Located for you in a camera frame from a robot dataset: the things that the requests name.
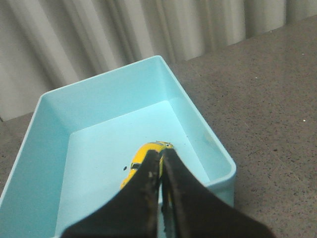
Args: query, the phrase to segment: light blue plastic bin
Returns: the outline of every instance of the light blue plastic bin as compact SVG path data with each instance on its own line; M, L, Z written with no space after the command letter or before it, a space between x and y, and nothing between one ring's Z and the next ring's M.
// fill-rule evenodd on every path
M0 237L59 236L110 200L156 140L233 205L233 160L155 56L41 96L0 199Z

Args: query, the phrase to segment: bin floor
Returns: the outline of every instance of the bin floor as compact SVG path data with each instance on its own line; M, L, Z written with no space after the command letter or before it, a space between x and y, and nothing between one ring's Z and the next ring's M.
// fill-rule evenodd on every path
M156 140L171 142L197 179L210 181L171 105L159 102L71 134L55 234L108 202L140 146Z

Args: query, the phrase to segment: white curtain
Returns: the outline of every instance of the white curtain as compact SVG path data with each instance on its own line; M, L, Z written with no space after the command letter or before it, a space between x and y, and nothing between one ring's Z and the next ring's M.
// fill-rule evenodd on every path
M149 56L189 60L314 14L317 0L1 0L0 117Z

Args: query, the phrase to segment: yellow toy car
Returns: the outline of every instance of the yellow toy car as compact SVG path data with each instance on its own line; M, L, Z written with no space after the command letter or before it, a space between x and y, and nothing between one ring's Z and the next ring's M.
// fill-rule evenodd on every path
M137 172L139 166L142 164L147 152L149 150L156 150L158 153L161 152L163 149L166 148L174 148L174 146L165 141L155 141L155 142L150 142L146 143L141 148L138 150L138 152L135 154L131 166L130 166L130 172L127 178L125 178L120 186L120 189L122 189L129 181L130 179L134 176L134 174ZM160 170L160 176L161 176L161 171L162 171L162 158L159 162L159 170Z

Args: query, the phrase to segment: gray countertop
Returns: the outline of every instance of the gray countertop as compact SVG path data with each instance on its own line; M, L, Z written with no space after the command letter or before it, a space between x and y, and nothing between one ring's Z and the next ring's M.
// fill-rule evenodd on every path
M235 207L317 237L317 16L171 69L237 164ZM0 122L0 190L30 118Z

